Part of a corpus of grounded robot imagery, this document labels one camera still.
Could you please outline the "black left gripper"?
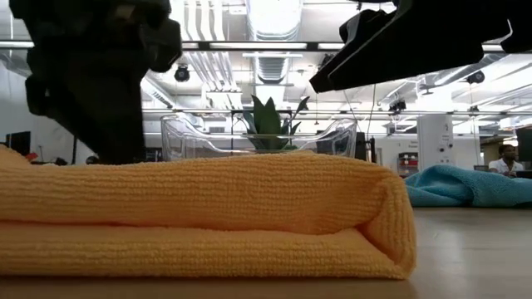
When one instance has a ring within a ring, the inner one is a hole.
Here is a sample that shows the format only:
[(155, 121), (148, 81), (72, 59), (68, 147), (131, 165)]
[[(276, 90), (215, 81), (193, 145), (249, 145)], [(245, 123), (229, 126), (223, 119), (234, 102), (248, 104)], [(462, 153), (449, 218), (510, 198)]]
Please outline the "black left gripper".
[[(180, 24), (170, 0), (10, 0), (34, 48), (48, 52), (138, 51), (155, 72), (182, 56)], [(140, 81), (143, 62), (28, 58), (27, 104), (94, 151), (103, 164), (134, 164), (145, 156)]]

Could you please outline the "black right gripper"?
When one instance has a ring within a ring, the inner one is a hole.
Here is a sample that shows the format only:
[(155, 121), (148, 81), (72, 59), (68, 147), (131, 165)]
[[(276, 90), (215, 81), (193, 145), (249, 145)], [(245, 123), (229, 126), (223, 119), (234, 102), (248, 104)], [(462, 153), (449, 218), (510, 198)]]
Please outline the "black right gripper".
[(371, 59), (371, 84), (476, 63), (510, 29), (503, 50), (532, 51), (532, 0), (398, 0), (393, 12), (355, 55)]

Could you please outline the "orange microfiber towel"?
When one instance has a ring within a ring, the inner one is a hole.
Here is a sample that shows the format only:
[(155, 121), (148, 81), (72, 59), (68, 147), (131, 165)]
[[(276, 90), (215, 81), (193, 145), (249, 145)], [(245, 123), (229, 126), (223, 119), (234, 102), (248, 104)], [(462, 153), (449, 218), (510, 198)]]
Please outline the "orange microfiber towel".
[(298, 151), (35, 165), (0, 146), (0, 276), (405, 279), (403, 180)]

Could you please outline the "blue microfiber towel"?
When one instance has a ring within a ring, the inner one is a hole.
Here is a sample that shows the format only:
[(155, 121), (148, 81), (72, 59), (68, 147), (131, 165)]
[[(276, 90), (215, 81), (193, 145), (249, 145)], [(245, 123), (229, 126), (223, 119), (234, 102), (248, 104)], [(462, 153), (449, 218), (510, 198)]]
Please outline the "blue microfiber towel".
[(436, 165), (404, 182), (415, 208), (532, 208), (532, 179)]

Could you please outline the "black linear ceiling light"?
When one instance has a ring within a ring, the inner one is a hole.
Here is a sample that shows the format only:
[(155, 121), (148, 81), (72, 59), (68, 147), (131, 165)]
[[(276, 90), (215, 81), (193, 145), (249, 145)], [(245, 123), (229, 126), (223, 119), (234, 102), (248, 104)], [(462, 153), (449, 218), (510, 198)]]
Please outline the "black linear ceiling light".
[[(0, 40), (0, 49), (28, 49), (33, 42), (23, 40)], [(252, 41), (185, 41), (184, 51), (297, 51), (297, 52), (333, 52), (343, 47), (340, 42), (252, 42)], [(484, 44), (484, 53), (505, 53), (501, 45)]]

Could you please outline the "clear plastic bin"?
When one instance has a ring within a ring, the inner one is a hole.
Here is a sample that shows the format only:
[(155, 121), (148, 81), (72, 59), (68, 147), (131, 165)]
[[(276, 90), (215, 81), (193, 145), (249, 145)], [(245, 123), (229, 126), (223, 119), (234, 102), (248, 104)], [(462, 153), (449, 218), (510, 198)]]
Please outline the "clear plastic bin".
[(162, 118), (161, 131), (166, 161), (297, 150), (353, 158), (357, 141), (357, 122), (349, 119), (336, 120), (315, 135), (251, 135), (204, 133), (188, 120), (171, 115)]

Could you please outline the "white pillar cabinet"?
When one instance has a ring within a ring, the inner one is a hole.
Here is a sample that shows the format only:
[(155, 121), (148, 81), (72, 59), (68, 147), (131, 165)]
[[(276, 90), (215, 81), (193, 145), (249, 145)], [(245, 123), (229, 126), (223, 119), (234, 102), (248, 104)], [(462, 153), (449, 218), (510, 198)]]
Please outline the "white pillar cabinet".
[(417, 140), (420, 171), (435, 165), (455, 164), (451, 115), (419, 116)]

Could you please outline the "black machine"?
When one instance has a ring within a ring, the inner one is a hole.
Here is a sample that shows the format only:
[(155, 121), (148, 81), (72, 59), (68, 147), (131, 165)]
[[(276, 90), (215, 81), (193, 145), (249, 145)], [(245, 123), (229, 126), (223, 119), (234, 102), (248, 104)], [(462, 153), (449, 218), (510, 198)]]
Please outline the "black machine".
[(356, 134), (355, 158), (376, 163), (376, 146), (373, 137), (367, 138), (363, 132)]

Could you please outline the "red storage bins shelf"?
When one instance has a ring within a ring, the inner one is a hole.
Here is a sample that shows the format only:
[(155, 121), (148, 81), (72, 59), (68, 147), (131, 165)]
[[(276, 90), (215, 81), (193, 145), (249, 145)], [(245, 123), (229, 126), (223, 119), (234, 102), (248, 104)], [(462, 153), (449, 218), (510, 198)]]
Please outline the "red storage bins shelf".
[(402, 152), (397, 157), (397, 173), (402, 178), (407, 178), (419, 172), (418, 153)]

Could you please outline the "black monitor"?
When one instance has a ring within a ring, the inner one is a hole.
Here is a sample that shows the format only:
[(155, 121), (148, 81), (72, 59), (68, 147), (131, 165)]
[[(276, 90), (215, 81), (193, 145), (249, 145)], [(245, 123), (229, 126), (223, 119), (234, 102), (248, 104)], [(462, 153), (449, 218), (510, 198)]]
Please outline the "black monitor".
[(518, 156), (521, 162), (532, 163), (532, 126), (515, 131), (518, 141)]
[(9, 133), (6, 135), (5, 145), (19, 154), (26, 156), (30, 153), (31, 147), (31, 132), (22, 131), (17, 133)]

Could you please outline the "artificial succulent in white pot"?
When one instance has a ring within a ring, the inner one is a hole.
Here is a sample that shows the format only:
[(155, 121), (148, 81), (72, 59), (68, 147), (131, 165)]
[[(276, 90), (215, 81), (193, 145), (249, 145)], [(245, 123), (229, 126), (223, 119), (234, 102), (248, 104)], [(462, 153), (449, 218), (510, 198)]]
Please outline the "artificial succulent in white pot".
[(251, 95), (251, 98), (253, 111), (245, 110), (243, 117), (247, 123), (248, 140), (254, 148), (265, 154), (297, 149), (289, 136), (294, 135), (300, 126), (300, 122), (294, 124), (293, 121), (299, 112), (308, 109), (309, 96), (302, 98), (296, 111), (283, 120), (272, 98), (268, 98), (265, 104), (257, 96)]

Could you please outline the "person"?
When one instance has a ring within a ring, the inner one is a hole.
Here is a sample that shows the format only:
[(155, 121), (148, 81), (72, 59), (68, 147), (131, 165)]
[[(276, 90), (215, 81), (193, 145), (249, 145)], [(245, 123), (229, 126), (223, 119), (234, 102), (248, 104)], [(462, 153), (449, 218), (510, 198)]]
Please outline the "person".
[(525, 169), (521, 163), (516, 161), (517, 155), (513, 145), (501, 145), (498, 152), (500, 157), (497, 160), (490, 161), (488, 164), (491, 173), (515, 178), (519, 171)]

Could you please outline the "silver ceiling air duct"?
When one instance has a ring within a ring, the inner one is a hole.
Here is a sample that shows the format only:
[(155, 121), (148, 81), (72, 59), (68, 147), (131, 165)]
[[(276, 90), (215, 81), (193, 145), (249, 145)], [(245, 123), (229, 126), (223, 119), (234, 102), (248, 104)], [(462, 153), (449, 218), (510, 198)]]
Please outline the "silver ceiling air duct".
[(303, 0), (245, 0), (250, 39), (294, 42), (301, 25)]

